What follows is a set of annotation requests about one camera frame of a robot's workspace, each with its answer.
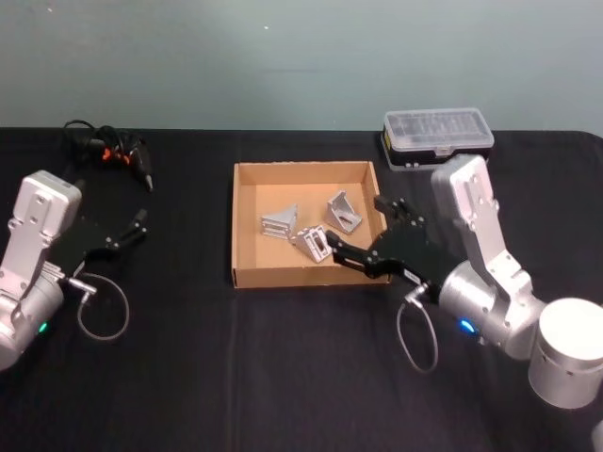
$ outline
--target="gray wall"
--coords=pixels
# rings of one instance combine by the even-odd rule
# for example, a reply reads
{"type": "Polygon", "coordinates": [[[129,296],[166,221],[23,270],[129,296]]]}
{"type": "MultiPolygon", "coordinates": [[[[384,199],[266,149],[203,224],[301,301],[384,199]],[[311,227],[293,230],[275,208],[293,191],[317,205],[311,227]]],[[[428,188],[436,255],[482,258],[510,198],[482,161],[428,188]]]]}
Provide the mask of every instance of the gray wall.
{"type": "Polygon", "coordinates": [[[603,135],[603,3],[1,0],[0,125],[378,129],[477,106],[603,135]]]}

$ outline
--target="cardboard box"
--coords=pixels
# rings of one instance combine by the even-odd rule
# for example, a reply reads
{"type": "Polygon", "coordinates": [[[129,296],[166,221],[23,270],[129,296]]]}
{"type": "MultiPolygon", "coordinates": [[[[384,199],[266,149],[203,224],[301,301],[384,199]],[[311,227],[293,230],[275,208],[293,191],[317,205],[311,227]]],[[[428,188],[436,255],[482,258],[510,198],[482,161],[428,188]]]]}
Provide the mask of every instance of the cardboard box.
{"type": "Polygon", "coordinates": [[[347,191],[362,222],[350,234],[337,233],[357,247],[368,248],[386,229],[385,218],[373,208],[379,194],[371,162],[284,162],[235,165],[233,188],[232,272],[235,287],[387,283],[340,266],[330,256],[319,264],[281,238],[261,234],[262,215],[298,205],[295,231],[322,224],[327,201],[347,191]]]}

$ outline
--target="black tablecloth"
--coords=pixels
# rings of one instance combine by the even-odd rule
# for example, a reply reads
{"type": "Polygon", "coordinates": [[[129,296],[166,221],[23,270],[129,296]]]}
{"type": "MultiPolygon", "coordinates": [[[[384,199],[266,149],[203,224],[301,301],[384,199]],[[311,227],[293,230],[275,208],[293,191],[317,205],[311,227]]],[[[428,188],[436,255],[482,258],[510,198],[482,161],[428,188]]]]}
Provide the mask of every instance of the black tablecloth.
{"type": "MultiPolygon", "coordinates": [[[[431,237],[462,253],[457,233],[434,220],[429,174],[391,172],[374,133],[142,134],[155,194],[119,171],[83,173],[89,218],[110,229],[140,207],[150,212],[147,242],[111,274],[129,295],[130,328],[115,344],[91,342],[68,300],[0,375],[0,450],[591,450],[601,397],[573,412],[547,406],[530,389],[528,363],[478,346],[436,308],[440,364],[429,376],[412,370],[395,333],[402,282],[232,287],[238,161],[373,160],[382,193],[407,198],[431,221],[431,237]]],[[[489,169],[502,229],[536,295],[603,301],[603,140],[495,138],[489,169]]],[[[0,220],[25,175],[60,172],[58,140],[56,130],[0,130],[0,220]]],[[[7,240],[2,228],[0,246],[7,240]]],[[[407,333],[427,356],[418,320],[407,333]]]]}

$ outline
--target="plastic storage case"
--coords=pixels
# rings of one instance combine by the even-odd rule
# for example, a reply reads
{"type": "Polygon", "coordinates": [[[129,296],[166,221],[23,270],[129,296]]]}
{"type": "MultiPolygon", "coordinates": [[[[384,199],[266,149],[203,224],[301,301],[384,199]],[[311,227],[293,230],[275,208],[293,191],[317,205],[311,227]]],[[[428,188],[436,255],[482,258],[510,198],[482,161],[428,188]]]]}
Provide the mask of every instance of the plastic storage case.
{"type": "Polygon", "coordinates": [[[488,158],[494,137],[477,108],[389,111],[381,142],[393,171],[430,170],[457,153],[488,158]]]}

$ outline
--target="robotic arm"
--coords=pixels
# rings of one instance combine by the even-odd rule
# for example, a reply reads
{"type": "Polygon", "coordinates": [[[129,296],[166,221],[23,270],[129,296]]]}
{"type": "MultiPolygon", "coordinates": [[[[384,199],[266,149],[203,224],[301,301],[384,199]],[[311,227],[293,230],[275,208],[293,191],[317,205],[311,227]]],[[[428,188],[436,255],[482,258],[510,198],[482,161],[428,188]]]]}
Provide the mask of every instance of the robotic arm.
{"type": "MultiPolygon", "coordinates": [[[[505,245],[482,157],[453,157],[432,174],[432,189],[440,214],[460,229],[468,260],[430,242],[423,218],[404,199],[383,197],[375,208],[392,226],[368,250],[328,232],[334,260],[371,278],[395,274],[422,287],[414,292],[482,339],[530,360],[531,387],[551,405],[575,409],[592,402],[603,380],[603,308],[584,299],[544,303],[533,295],[530,275],[505,245]]],[[[603,426],[599,430],[603,450],[603,426]]]]}
{"type": "MultiPolygon", "coordinates": [[[[96,288],[72,277],[90,246],[94,250],[96,236],[101,237],[100,247],[119,247],[120,242],[108,237],[111,243],[106,243],[104,234],[83,227],[80,221],[75,222],[75,229],[85,232],[76,243],[63,240],[74,224],[81,199],[79,188],[47,171],[38,171],[22,181],[13,218],[8,222],[10,240],[0,265],[0,370],[16,363],[43,331],[45,322],[63,301],[63,284],[82,291],[82,302],[96,293],[96,288]],[[51,248],[58,251],[59,263],[67,270],[46,260],[51,248]]],[[[137,236],[146,233],[139,226],[137,236]]]]}

